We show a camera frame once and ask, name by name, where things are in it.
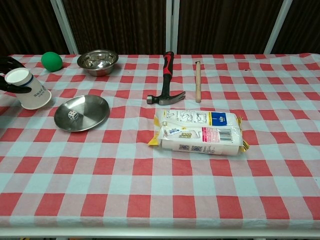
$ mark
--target hammer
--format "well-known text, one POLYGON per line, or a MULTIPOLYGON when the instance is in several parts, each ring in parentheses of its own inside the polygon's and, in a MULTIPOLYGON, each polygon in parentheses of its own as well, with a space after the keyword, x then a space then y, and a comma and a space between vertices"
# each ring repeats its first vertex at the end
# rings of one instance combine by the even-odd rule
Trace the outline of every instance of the hammer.
POLYGON ((160 96, 148 95, 146 97, 147 104, 159 104, 159 105, 170 105, 175 104, 186 97, 186 92, 183 91, 180 94, 170 96, 170 82, 172 79, 172 72, 174 68, 174 53, 167 51, 164 55, 164 66, 163 66, 163 84, 162 92, 160 96))

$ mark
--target metal plate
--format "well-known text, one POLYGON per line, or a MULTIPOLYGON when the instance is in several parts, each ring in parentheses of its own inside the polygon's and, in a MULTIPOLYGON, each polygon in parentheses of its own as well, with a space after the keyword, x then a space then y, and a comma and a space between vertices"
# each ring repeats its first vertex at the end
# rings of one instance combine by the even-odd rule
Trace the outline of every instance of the metal plate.
POLYGON ((69 132, 80 132, 93 128, 110 115, 110 108, 105 99, 96 95, 74 97, 63 103, 54 114, 55 124, 69 132), (77 112, 77 119, 70 113, 77 112))

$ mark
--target paper towel package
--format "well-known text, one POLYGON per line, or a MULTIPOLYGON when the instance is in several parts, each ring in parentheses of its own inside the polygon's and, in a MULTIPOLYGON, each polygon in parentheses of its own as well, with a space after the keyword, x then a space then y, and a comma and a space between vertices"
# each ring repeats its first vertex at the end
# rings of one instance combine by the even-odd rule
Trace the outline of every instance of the paper towel package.
POLYGON ((233 113, 162 109, 154 123, 160 129, 149 145, 173 151, 234 156, 244 145, 240 120, 233 113))

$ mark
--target dark brown curtain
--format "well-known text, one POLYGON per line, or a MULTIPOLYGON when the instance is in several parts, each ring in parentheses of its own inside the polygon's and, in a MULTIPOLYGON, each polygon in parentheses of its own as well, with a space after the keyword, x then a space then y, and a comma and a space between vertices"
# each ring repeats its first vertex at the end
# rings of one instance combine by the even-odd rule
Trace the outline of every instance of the dark brown curtain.
POLYGON ((294 0, 272 49, 274 54, 320 54, 320 1, 294 0))
POLYGON ((81 54, 163 54, 166 0, 63 0, 81 54))
POLYGON ((282 0, 181 0, 179 54, 261 54, 282 0))
POLYGON ((1 0, 0 9, 0 55, 69 53, 50 0, 1 0))

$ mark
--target white paper cup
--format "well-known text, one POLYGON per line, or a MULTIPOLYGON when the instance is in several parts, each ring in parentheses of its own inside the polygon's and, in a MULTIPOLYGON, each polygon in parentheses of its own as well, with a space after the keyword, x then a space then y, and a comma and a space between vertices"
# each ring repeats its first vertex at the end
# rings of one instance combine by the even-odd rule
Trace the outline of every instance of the white paper cup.
POLYGON ((24 109, 33 110, 46 105, 51 99, 51 92, 47 90, 39 80, 31 74, 31 72, 19 67, 9 71, 5 77, 8 84, 13 84, 20 87, 29 87, 31 92, 16 93, 16 97, 21 102, 24 109))

